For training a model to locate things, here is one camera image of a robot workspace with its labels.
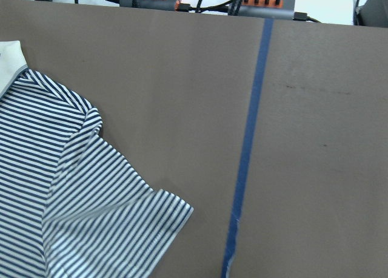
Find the navy white striped polo shirt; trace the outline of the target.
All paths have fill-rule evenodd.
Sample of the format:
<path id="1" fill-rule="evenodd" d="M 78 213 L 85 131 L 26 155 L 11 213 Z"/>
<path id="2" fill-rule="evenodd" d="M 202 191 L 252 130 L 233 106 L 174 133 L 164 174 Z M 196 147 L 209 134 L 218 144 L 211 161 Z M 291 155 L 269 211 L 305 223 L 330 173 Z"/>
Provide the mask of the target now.
<path id="1" fill-rule="evenodd" d="M 149 277 L 192 207 L 100 137 L 95 106 L 1 43 L 1 276 Z"/>

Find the brown table mat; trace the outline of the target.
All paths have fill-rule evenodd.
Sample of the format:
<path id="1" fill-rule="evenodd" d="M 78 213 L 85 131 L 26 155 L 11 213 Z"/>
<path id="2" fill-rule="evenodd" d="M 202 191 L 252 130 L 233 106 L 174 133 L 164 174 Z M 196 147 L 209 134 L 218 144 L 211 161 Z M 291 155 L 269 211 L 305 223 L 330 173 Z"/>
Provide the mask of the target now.
<path id="1" fill-rule="evenodd" d="M 387 30 L 1 0 L 1 39 L 93 103 L 103 137 L 193 214 L 153 277 L 387 276 Z"/>

